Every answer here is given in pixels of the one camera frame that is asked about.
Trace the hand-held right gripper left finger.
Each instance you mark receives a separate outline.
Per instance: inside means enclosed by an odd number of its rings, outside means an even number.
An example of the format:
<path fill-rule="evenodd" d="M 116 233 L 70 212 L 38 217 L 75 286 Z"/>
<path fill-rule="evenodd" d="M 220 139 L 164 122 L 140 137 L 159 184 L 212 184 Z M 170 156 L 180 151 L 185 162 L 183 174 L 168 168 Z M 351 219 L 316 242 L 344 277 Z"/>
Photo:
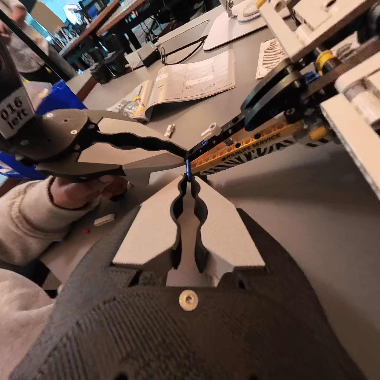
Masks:
<path fill-rule="evenodd" d="M 158 277 L 178 269 L 182 256 L 181 228 L 187 176 L 177 177 L 144 201 L 133 218 L 112 264 L 154 272 Z"/>

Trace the blue plastic bin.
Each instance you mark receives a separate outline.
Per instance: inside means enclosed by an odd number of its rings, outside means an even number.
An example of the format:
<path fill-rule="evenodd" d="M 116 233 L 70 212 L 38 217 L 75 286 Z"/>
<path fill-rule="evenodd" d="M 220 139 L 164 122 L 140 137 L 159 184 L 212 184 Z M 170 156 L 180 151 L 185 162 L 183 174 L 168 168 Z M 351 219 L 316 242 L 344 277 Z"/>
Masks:
<path fill-rule="evenodd" d="M 24 82 L 24 86 L 31 99 L 34 111 L 39 116 L 56 109 L 86 109 L 83 102 L 63 80 L 54 85 L 43 82 Z M 8 154 L 1 153 L 0 158 L 1 184 L 6 179 L 43 180 L 46 178 L 46 176 L 38 173 L 34 167 L 24 166 Z"/>

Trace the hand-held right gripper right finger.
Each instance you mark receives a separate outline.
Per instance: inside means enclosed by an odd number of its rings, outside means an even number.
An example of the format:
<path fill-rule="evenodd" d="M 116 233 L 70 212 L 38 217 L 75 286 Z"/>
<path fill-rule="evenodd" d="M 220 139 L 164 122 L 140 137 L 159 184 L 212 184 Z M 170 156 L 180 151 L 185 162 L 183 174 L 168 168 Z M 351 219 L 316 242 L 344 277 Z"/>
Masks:
<path fill-rule="evenodd" d="M 192 178 L 192 196 L 199 220 L 194 254 L 200 273 L 220 281 L 226 273 L 265 267 L 233 203 L 197 176 Z"/>

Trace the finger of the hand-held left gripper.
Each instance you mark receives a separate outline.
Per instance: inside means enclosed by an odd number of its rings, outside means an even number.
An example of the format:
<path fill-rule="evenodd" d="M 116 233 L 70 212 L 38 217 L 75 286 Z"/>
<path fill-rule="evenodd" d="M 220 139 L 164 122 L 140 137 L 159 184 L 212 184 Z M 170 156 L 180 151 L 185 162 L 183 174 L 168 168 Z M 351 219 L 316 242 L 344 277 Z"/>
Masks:
<path fill-rule="evenodd" d="M 102 118 L 95 133 L 95 143 L 108 143 L 120 149 L 142 148 L 149 151 L 166 150 L 185 158 L 187 150 L 154 129 L 135 121 Z"/>
<path fill-rule="evenodd" d="M 119 165 L 128 175 L 160 172 L 185 165 L 184 158 L 166 150 L 124 150 L 103 142 L 95 143 L 83 150 L 78 162 Z"/>

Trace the person's left hand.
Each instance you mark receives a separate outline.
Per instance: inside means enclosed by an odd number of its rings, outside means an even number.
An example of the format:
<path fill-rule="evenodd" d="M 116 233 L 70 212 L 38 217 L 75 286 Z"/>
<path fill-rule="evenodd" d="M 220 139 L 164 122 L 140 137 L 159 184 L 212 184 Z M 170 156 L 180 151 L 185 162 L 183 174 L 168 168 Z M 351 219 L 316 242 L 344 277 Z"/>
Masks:
<path fill-rule="evenodd" d="M 49 193 L 52 202 L 64 209 L 80 209 L 98 198 L 112 199 L 127 192 L 129 182 L 124 177 L 105 175 L 95 180 L 71 183 L 63 178 L 55 178 Z"/>

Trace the zebra striped sticker sheet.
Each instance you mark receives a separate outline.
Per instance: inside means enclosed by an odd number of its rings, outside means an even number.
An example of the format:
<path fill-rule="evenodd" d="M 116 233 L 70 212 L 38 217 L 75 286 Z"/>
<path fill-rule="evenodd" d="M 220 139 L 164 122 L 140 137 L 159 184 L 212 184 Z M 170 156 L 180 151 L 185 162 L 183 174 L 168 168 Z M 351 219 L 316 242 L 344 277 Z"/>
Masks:
<path fill-rule="evenodd" d="M 276 38 L 265 40 L 260 45 L 256 79 L 264 78 L 283 59 L 288 58 Z"/>

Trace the person's left forearm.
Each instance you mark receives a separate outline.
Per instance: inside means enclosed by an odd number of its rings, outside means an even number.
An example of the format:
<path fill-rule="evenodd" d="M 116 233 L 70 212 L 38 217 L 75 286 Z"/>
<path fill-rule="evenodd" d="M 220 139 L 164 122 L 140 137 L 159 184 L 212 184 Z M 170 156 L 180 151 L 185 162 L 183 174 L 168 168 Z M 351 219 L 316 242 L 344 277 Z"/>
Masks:
<path fill-rule="evenodd" d="M 79 209 L 56 206 L 50 195 L 54 178 L 16 186 L 0 201 L 1 268 L 25 266 L 53 242 L 67 235 L 72 223 L 94 210 L 100 196 Z"/>

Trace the black battery chargers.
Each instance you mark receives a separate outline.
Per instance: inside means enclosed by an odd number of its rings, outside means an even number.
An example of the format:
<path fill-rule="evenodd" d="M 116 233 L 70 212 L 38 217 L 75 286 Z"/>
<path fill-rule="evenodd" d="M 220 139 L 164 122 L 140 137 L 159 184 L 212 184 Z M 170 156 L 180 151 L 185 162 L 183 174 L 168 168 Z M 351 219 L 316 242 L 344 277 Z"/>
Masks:
<path fill-rule="evenodd" d="M 98 47 L 94 47 L 88 53 L 94 60 L 90 73 L 99 84 L 106 84 L 132 70 L 122 50 L 112 51 L 104 56 Z"/>

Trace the black power adapter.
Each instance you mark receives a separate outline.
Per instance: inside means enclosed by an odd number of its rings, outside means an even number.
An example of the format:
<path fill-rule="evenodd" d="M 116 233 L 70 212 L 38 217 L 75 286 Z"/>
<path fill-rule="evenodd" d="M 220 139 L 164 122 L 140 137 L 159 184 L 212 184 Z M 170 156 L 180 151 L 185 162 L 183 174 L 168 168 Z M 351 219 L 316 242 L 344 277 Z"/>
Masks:
<path fill-rule="evenodd" d="M 142 64 L 147 68 L 155 62 L 161 61 L 161 54 L 153 42 L 146 43 L 137 51 L 137 54 Z"/>

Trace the open instruction booklet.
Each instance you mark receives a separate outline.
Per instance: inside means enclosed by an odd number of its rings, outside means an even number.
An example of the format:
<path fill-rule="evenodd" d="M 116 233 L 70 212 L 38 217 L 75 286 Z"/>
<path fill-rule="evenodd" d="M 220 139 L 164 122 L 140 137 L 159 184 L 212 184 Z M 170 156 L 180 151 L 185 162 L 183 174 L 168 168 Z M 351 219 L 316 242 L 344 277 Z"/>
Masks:
<path fill-rule="evenodd" d="M 235 53 L 229 49 L 203 61 L 163 67 L 107 111 L 149 122 L 155 106 L 200 100 L 235 86 Z"/>

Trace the person's grey hoodie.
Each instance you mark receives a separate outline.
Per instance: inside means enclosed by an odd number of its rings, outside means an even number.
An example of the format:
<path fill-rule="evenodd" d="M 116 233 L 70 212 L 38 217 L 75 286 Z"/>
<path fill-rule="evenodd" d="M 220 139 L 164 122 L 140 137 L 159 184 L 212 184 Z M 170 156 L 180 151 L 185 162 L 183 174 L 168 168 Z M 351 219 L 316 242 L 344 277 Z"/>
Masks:
<path fill-rule="evenodd" d="M 0 270 L 0 379 L 8 379 L 41 333 L 54 299 L 24 276 Z"/>

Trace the white yellow lego plane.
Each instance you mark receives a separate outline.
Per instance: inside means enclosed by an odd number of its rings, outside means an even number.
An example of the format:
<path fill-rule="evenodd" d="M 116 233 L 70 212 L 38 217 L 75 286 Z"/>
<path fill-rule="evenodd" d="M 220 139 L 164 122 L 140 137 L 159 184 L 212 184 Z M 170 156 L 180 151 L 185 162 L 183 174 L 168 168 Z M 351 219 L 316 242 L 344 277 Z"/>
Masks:
<path fill-rule="evenodd" d="M 211 175 L 293 144 L 341 143 L 379 198 L 379 1 L 257 1 L 288 58 L 188 151 Z"/>

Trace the white flat lego beam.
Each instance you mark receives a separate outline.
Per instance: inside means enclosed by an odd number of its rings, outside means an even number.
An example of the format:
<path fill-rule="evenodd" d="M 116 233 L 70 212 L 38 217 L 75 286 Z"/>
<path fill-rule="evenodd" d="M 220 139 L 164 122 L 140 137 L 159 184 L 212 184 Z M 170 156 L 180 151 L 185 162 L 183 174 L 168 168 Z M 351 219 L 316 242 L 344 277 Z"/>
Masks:
<path fill-rule="evenodd" d="M 101 226 L 115 220 L 116 215 L 114 213 L 97 218 L 93 222 L 93 226 Z"/>

